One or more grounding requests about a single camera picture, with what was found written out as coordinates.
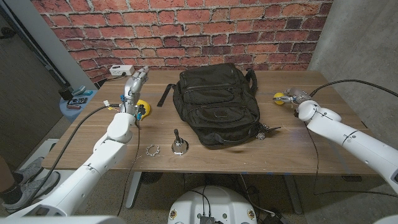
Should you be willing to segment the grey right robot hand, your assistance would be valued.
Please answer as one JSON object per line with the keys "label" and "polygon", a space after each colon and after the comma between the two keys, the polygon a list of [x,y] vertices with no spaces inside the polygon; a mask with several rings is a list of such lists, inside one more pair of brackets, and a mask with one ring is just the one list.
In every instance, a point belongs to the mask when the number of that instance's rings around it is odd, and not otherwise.
{"label": "grey right robot hand", "polygon": [[284,103],[300,105],[304,101],[308,100],[311,100],[309,94],[296,87],[288,88],[282,93],[278,92],[273,97],[273,101],[278,105],[282,105]]}

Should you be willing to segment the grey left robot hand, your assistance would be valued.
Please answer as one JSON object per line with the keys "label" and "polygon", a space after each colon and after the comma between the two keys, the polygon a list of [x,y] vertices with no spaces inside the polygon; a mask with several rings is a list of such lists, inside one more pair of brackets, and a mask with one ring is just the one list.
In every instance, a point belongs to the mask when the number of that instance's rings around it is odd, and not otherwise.
{"label": "grey left robot hand", "polygon": [[129,78],[124,87],[124,98],[121,103],[121,112],[135,114],[135,106],[140,97],[140,91],[147,81],[147,74],[150,68],[145,66],[138,71],[136,71],[131,78]]}

